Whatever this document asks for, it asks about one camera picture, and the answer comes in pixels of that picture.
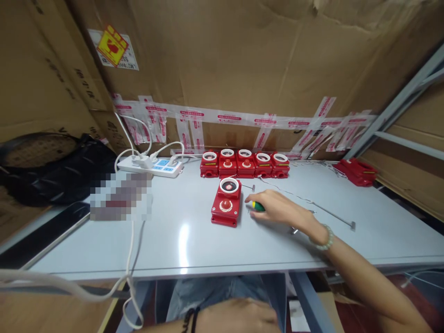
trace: person's hand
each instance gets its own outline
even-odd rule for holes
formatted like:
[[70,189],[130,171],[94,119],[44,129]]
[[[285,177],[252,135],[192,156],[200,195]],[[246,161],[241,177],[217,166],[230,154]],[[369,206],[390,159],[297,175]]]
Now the person's hand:
[[196,333],[278,333],[278,317],[269,304],[233,298],[210,306],[197,316]]
[[252,217],[287,224],[301,230],[318,244],[325,244],[328,240],[327,230],[309,210],[299,206],[279,192],[265,190],[250,194],[245,202],[250,201],[257,201],[265,208],[265,212],[250,211]]

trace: red housing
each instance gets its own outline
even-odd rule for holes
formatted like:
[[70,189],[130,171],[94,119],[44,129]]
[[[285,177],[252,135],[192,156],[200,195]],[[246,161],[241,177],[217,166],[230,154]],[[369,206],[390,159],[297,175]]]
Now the red housing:
[[[232,193],[226,193],[222,189],[224,182],[229,183],[229,186],[231,186],[230,183],[236,184],[237,188],[233,189]],[[232,228],[237,227],[237,218],[240,215],[241,188],[241,182],[234,178],[221,180],[211,209],[211,223]]]
[[376,169],[355,158],[340,160],[334,167],[343,172],[354,185],[363,187],[372,186],[378,173]]
[[261,178],[270,178],[273,167],[271,166],[271,157],[268,154],[258,152],[254,155],[256,171],[254,175]]
[[241,149],[236,154],[237,178],[254,178],[256,166],[251,151]]
[[290,162],[287,156],[274,152],[273,155],[271,155],[271,164],[273,166],[273,171],[271,172],[273,178],[288,178]]
[[219,178],[236,177],[237,163],[236,160],[220,159],[219,160]]
[[206,178],[219,176],[218,154],[216,152],[210,150],[202,155],[202,161],[200,162],[200,176]]

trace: white power strip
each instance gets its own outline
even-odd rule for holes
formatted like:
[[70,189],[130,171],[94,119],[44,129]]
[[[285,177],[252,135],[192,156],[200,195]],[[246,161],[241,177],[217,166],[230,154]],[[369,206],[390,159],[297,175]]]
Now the white power strip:
[[154,165],[149,169],[141,168],[140,166],[133,163],[132,156],[128,156],[123,161],[119,162],[117,166],[120,170],[135,172],[135,173],[152,173],[156,176],[176,178],[179,173],[181,173],[184,165],[180,161],[176,161],[173,166],[168,165],[170,159],[162,158],[158,159]]

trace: beaded bracelet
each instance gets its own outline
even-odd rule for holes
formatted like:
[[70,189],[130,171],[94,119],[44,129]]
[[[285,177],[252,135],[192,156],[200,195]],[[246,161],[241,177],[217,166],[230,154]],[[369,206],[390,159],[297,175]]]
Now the beaded bracelet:
[[327,241],[327,244],[325,244],[325,245],[317,245],[317,244],[315,244],[315,242],[313,242],[312,239],[310,238],[310,241],[313,243],[314,246],[316,246],[316,248],[317,248],[319,251],[326,251],[326,250],[328,250],[329,248],[331,248],[331,247],[332,247],[332,244],[333,244],[333,237],[334,237],[334,233],[333,233],[333,231],[331,230],[331,228],[330,228],[328,225],[323,224],[323,226],[324,226],[325,229],[327,229],[327,231],[328,231],[328,241]]

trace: white table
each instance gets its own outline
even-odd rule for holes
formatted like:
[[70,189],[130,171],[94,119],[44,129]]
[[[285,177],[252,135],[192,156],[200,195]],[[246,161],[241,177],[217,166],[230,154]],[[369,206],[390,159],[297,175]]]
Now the white table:
[[[153,178],[151,221],[136,222],[135,247],[140,246],[140,254],[135,278],[328,268],[304,235],[292,236],[284,226],[256,223],[245,205],[237,228],[212,224],[211,207],[219,181],[200,178],[198,161],[186,163],[175,179]],[[276,189],[260,179],[240,181],[248,186],[255,184],[256,192]],[[291,166],[288,179],[266,181],[311,199],[347,221],[355,221],[356,231],[351,231],[330,214],[283,192],[301,206],[315,210],[321,223],[328,224],[376,266],[444,264],[444,237],[373,187],[356,187],[318,165]],[[251,189],[242,188],[243,199],[249,193]],[[128,221],[88,221],[31,270],[77,281],[118,278],[124,274],[130,233]]]

